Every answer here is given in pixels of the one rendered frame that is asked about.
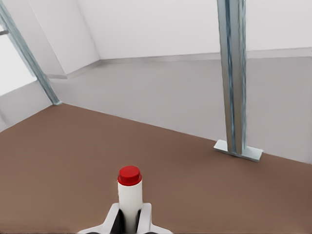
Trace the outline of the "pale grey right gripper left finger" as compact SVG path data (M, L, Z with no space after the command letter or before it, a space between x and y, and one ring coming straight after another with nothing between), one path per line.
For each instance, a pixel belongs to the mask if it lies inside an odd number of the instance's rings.
M113 203L102 224L81 230L79 231L79 234L89 234L89 233L110 234L118 212L119 212L119 204Z

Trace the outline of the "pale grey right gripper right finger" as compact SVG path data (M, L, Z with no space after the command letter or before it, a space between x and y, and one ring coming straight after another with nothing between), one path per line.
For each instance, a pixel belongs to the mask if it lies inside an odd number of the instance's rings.
M152 223L152 205L144 203L140 212L137 234L173 234L171 231Z

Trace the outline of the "white bottle with red cap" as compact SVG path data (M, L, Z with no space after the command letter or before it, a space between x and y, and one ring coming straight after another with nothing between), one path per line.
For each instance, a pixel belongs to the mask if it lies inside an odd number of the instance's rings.
M142 175L136 166L125 166L117 176L119 209L124 216L126 233L136 233L137 216L143 206Z

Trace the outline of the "silver frame post with foot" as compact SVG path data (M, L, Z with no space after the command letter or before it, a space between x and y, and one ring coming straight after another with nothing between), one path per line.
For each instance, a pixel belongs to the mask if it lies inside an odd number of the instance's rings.
M246 145L246 1L217 0L226 140L214 149L258 162L263 150Z

